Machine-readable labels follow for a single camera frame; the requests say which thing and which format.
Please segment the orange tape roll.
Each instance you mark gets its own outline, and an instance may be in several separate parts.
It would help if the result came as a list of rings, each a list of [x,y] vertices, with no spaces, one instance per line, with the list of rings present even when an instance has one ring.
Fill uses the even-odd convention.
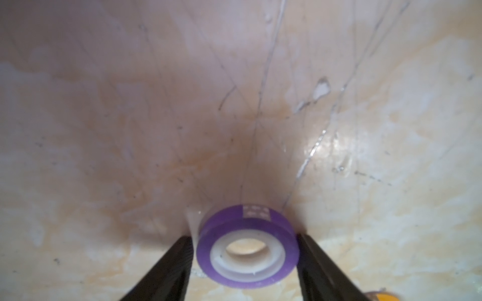
[[[396,295],[383,291],[367,292],[365,296],[371,301],[400,301]]]

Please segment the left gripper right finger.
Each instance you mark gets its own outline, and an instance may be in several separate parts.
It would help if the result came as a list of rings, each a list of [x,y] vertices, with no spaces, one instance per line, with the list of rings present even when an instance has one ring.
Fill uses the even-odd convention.
[[[297,274],[304,301],[369,301],[313,238],[298,234],[296,239],[300,250]]]

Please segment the purple tape roll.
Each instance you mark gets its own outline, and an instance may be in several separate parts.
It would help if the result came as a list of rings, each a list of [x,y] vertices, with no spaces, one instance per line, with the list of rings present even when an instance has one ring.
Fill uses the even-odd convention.
[[[272,285],[297,266],[300,250],[288,219],[260,204],[238,204],[205,218],[197,262],[211,280],[232,288]]]

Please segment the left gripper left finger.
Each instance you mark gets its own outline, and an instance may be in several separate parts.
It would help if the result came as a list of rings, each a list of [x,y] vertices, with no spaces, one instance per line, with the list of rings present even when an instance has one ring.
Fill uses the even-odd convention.
[[[192,238],[179,238],[121,301],[184,301],[193,257]]]

